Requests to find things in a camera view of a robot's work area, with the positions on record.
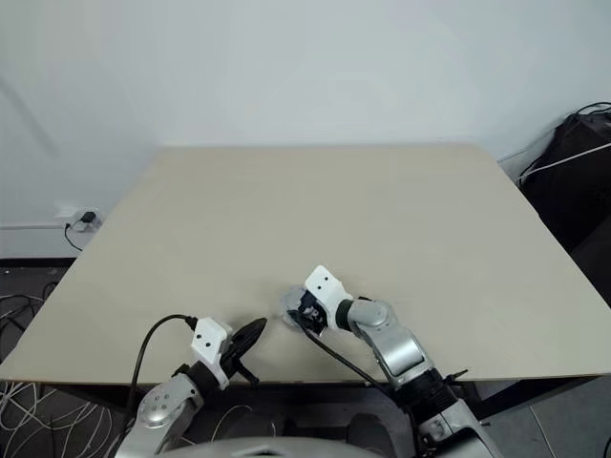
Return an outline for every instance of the wall socket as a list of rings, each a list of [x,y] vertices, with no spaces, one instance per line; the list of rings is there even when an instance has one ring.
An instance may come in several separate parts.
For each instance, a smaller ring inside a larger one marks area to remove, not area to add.
[[[95,219],[89,224],[86,224],[84,222],[78,222],[87,212],[94,212]],[[70,224],[71,230],[74,232],[91,233],[97,231],[100,228],[104,217],[95,207],[62,206],[55,214],[54,219],[56,221],[61,222],[62,225],[65,225],[67,223]]]

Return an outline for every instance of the gray floor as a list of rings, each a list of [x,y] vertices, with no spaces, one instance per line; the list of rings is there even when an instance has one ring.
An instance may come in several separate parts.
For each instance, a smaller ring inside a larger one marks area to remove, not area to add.
[[[62,269],[4,269],[0,272],[0,295],[22,293],[38,297],[46,283],[60,280],[63,274]],[[1,302],[0,314],[21,303],[18,300]],[[20,316],[19,322],[27,325],[30,319],[31,315],[24,313]],[[5,328],[0,336],[0,357],[6,356],[11,351],[20,334],[12,326]],[[493,390],[496,385],[483,384],[480,387],[480,392]],[[4,384],[0,385],[0,389],[4,389]],[[49,392],[49,389],[46,387],[42,394]],[[24,390],[15,400],[23,406],[29,407],[32,405],[32,396],[32,389],[29,388]],[[43,422],[48,423],[53,417],[56,418],[83,404],[83,400],[57,391],[40,404],[36,416]],[[341,426],[345,425],[354,413],[373,413],[387,424],[399,455],[411,455],[411,439],[403,416],[390,403],[375,398],[375,396],[358,405],[310,405],[299,409],[292,407],[295,411],[287,411],[280,405],[257,406],[257,400],[252,400],[249,404],[252,404],[264,416],[271,419],[270,421],[276,422],[275,425],[279,425],[288,414],[299,422],[300,427]],[[571,391],[534,404],[532,408],[537,413],[541,426],[558,458],[602,457],[604,444],[611,435],[611,378],[598,378]],[[220,406],[209,408],[194,424],[196,430],[191,431],[190,437],[197,441],[209,440],[214,427],[225,411],[226,408]],[[102,420],[98,433],[92,440],[90,448],[82,452],[90,441],[95,426],[100,421],[100,416]],[[14,406],[8,406],[1,416],[5,427],[14,427],[21,418],[23,418],[23,413]],[[112,412],[112,418],[113,426],[109,429],[108,413],[101,407],[95,410],[90,417],[74,428],[66,446],[65,457],[75,457],[80,454],[81,458],[84,458],[93,452],[107,435],[111,439],[115,438],[121,415],[118,412]],[[490,421],[489,431],[506,458],[548,458],[552,456],[545,444],[536,418],[528,406],[504,412],[490,419]],[[57,427],[66,425],[66,423],[57,421],[53,425]],[[67,428],[56,430],[53,435],[48,430],[43,429],[32,436],[15,453],[16,448],[37,428],[39,428],[39,425],[35,421],[30,421],[21,427],[14,434],[8,453],[3,456],[11,458],[14,454],[17,458],[22,456],[60,457],[68,432]],[[6,431],[0,427],[0,449],[3,453],[11,435],[11,431]],[[103,456],[107,446],[108,443],[91,458]]]

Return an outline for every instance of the beige table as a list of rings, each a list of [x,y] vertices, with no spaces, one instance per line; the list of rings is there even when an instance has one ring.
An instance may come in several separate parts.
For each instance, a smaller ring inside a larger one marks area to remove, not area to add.
[[[125,197],[0,366],[6,379],[127,383],[169,313],[238,327],[263,381],[356,380],[278,318],[322,263],[393,304],[444,373],[504,379],[611,371],[611,313],[514,185],[472,146],[171,149]],[[168,323],[140,380],[191,362]],[[382,378],[352,336],[327,342]]]

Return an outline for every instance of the white wall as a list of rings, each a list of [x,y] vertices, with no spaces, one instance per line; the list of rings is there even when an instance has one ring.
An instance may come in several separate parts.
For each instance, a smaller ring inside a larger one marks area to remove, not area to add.
[[[509,155],[611,98],[610,19],[607,0],[0,0],[0,224],[108,214],[163,144]],[[0,238],[75,254],[57,229]]]

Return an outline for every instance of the power outlet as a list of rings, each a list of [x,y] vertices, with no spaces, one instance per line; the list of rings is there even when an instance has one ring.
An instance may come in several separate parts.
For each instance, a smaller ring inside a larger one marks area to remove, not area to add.
[[[80,219],[83,218],[83,215],[85,215],[87,212],[94,212],[95,219],[90,223],[80,222]],[[55,214],[54,218],[55,220],[60,221],[62,225],[70,224],[71,230],[74,232],[85,233],[97,231],[104,221],[104,217],[100,211],[94,207],[62,206]]]

